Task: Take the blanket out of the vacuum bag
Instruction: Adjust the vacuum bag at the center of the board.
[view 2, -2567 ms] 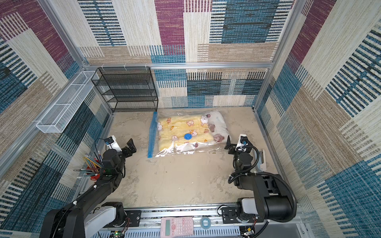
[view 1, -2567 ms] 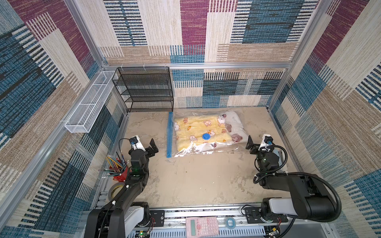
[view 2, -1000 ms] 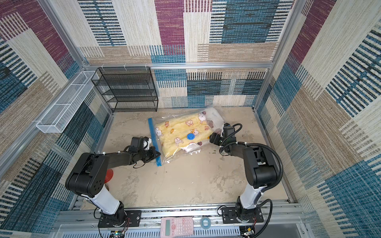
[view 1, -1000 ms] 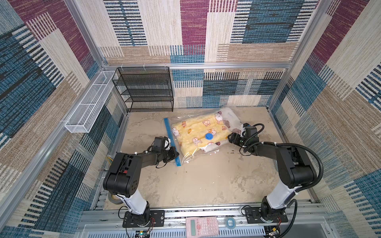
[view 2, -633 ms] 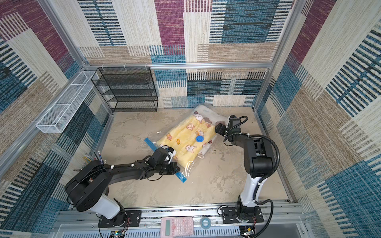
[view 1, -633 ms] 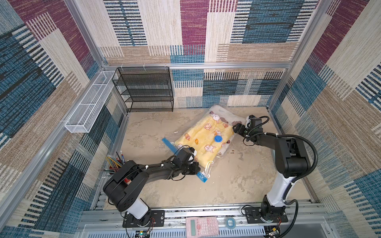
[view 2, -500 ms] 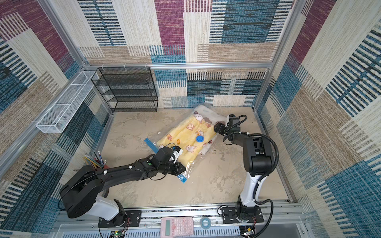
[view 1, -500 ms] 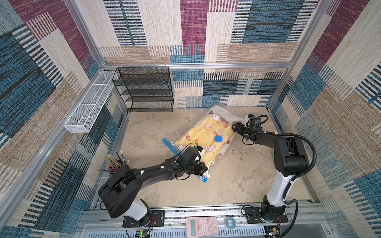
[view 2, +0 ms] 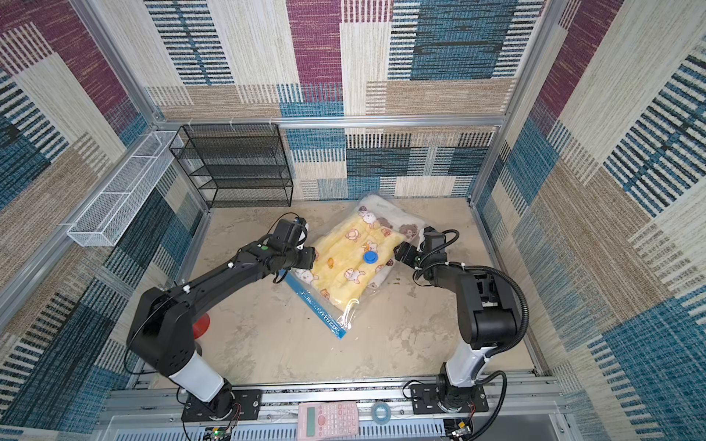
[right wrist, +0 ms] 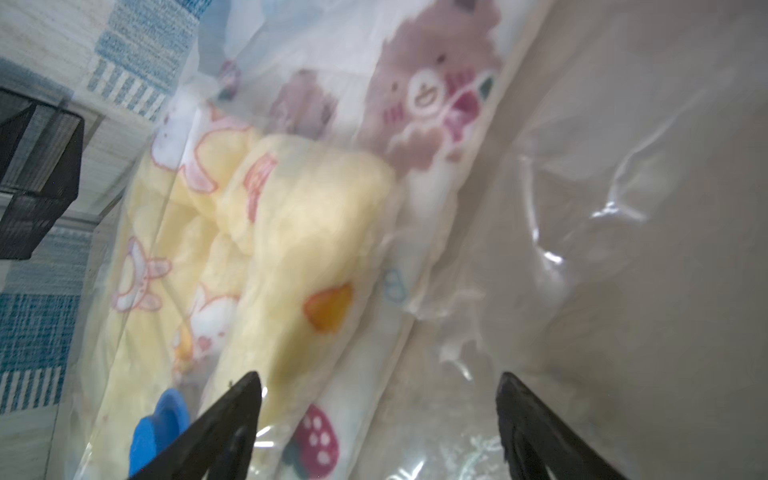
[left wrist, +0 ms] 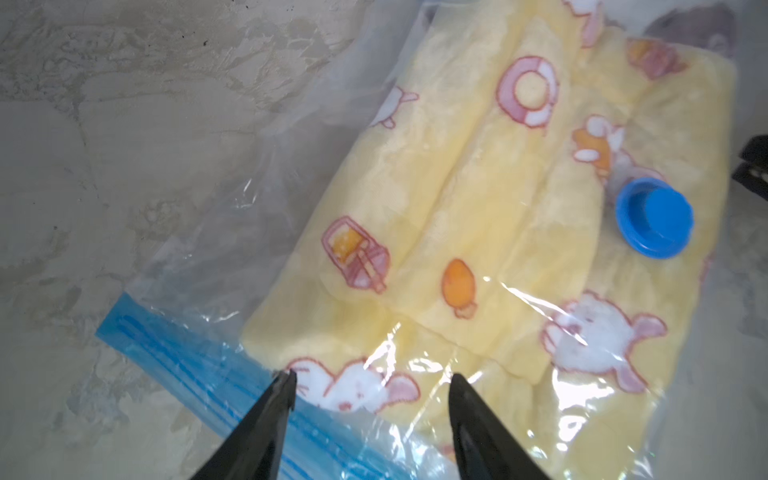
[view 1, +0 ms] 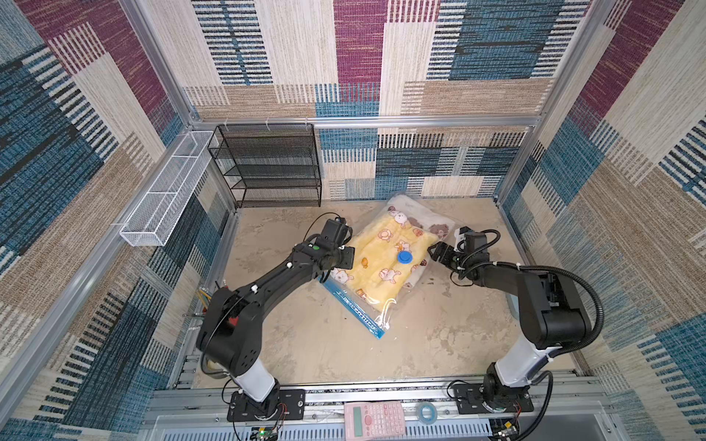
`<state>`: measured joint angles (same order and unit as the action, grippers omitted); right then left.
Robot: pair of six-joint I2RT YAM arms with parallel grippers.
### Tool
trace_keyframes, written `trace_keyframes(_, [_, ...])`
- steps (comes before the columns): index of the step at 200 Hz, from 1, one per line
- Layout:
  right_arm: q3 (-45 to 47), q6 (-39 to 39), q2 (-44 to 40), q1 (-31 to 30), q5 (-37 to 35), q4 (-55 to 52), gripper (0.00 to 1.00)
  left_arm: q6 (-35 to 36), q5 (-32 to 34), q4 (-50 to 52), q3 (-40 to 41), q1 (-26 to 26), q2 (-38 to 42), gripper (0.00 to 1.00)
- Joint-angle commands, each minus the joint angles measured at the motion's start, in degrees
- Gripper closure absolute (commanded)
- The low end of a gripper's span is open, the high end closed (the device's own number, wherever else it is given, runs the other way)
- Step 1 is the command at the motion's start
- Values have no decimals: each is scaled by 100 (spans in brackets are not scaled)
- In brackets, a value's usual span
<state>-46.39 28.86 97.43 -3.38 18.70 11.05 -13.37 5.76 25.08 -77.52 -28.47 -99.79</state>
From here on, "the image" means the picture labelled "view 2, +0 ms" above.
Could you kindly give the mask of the white bear print blanket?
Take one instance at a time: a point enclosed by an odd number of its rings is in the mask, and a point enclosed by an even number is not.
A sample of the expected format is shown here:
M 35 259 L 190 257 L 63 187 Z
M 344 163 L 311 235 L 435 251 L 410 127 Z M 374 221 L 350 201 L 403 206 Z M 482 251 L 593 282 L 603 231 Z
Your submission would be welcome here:
M 399 244 L 404 242 L 418 244 L 419 237 L 427 226 L 423 219 L 404 211 L 393 202 L 376 194 L 364 197 L 358 203 L 356 210 L 369 226 L 379 227 L 382 233 L 402 235 L 403 238 Z M 388 244 L 388 241 L 384 243 L 384 251 L 382 251 L 381 245 L 378 245 L 375 251 L 378 255 L 378 261 L 375 264 L 375 276 L 368 284 L 369 290 L 380 288 L 395 266 L 393 250 L 397 244 Z

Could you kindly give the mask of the yellow cartoon print blanket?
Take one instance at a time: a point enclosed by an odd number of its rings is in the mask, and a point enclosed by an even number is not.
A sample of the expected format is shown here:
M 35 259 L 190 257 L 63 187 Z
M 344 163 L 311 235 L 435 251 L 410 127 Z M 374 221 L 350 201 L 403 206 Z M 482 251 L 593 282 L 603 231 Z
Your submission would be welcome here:
M 294 275 L 344 312 L 359 301 L 375 276 L 377 246 L 384 251 L 385 241 L 399 245 L 402 238 L 396 233 L 382 233 L 358 213 L 351 214 L 314 243 L 313 268 L 296 269 Z

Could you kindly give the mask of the clear vacuum bag blue zipper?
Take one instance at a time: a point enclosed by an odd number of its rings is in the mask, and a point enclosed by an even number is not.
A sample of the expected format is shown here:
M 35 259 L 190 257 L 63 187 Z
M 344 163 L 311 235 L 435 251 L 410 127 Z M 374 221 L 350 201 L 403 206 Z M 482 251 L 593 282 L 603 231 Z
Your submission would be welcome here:
M 314 265 L 294 269 L 285 282 L 336 338 L 351 329 L 365 298 L 382 288 L 400 244 L 420 243 L 425 220 L 369 194 L 314 231 Z

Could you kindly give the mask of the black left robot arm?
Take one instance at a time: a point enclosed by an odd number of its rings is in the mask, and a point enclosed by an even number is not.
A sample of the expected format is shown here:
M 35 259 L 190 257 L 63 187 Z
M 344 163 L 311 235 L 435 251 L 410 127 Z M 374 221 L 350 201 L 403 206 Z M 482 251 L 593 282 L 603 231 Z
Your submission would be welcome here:
M 209 417 L 228 417 L 235 409 L 232 385 L 198 353 L 193 325 L 241 288 L 294 269 L 312 269 L 315 249 L 305 244 L 307 237 L 305 219 L 280 218 L 271 232 L 241 246 L 217 268 L 169 290 L 147 290 L 139 299 L 127 348 L 197 399 Z

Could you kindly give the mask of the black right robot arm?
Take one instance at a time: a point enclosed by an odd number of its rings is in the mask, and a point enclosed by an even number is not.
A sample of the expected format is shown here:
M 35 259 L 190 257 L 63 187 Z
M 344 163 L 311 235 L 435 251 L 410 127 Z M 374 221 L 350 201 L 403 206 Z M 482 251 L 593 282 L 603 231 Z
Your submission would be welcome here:
M 490 360 L 521 343 L 529 328 L 529 304 L 516 281 L 491 266 L 448 259 L 459 237 L 454 229 L 427 227 L 421 244 L 405 242 L 393 252 L 419 287 L 443 288 L 456 299 L 461 343 L 432 384 L 412 380 L 403 387 L 416 415 L 487 411 L 485 385 L 500 376 L 486 371 Z

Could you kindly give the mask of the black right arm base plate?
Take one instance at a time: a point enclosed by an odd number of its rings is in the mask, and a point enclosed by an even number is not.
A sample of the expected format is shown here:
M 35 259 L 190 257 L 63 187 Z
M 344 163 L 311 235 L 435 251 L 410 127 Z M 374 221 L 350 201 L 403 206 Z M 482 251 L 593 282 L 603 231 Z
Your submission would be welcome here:
M 482 387 L 457 388 L 454 386 L 413 383 L 404 387 L 415 415 L 436 413 L 485 413 L 489 405 Z

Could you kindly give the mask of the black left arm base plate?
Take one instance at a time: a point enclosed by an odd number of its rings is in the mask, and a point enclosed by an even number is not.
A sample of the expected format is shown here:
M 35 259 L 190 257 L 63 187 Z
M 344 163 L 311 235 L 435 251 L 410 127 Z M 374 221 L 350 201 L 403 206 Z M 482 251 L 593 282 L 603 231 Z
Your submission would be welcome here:
M 257 420 L 262 395 L 262 390 L 221 391 L 210 402 L 202 402 L 189 392 L 181 421 L 209 423 Z

